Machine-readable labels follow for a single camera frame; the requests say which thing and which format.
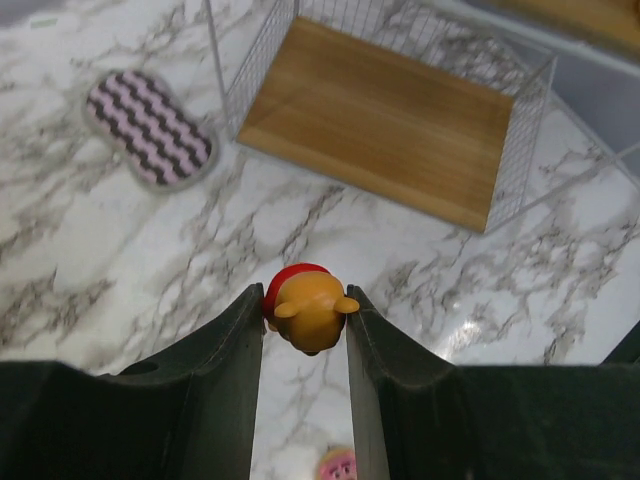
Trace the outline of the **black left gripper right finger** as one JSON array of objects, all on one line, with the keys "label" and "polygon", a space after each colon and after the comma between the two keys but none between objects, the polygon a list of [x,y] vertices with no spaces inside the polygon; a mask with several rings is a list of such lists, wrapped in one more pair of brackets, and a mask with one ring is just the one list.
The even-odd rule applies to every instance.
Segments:
[{"label": "black left gripper right finger", "polygon": [[360,478],[638,477],[639,363],[456,366],[348,292]]}]

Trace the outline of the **pink strawberry donut toy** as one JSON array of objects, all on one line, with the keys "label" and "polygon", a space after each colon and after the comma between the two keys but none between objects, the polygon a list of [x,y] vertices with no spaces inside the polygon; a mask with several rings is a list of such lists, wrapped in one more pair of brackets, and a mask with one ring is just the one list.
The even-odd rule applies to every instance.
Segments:
[{"label": "pink strawberry donut toy", "polygon": [[351,447],[329,449],[319,460],[314,473],[315,480],[356,480],[357,464]]}]

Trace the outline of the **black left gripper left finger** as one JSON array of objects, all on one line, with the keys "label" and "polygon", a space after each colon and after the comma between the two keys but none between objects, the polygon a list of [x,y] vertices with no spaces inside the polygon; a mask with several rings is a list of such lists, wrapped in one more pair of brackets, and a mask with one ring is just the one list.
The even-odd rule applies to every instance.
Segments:
[{"label": "black left gripper left finger", "polygon": [[263,346],[258,284],[117,375],[1,365],[5,479],[246,479]]}]

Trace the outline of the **orange bear toy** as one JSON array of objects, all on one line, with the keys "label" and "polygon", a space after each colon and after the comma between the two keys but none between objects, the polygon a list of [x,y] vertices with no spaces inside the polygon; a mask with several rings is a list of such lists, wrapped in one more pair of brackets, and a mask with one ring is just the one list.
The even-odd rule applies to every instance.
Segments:
[{"label": "orange bear toy", "polygon": [[359,309],[360,304],[346,295],[340,280],[313,263],[280,270],[262,301],[267,327],[307,356],[333,348],[346,317]]}]

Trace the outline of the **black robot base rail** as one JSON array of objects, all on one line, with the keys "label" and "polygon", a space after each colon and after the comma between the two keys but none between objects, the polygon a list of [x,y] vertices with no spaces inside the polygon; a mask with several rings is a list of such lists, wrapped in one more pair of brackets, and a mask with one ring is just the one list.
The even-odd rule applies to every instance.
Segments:
[{"label": "black robot base rail", "polygon": [[638,364],[640,358],[640,324],[636,324],[603,360],[603,364]]}]

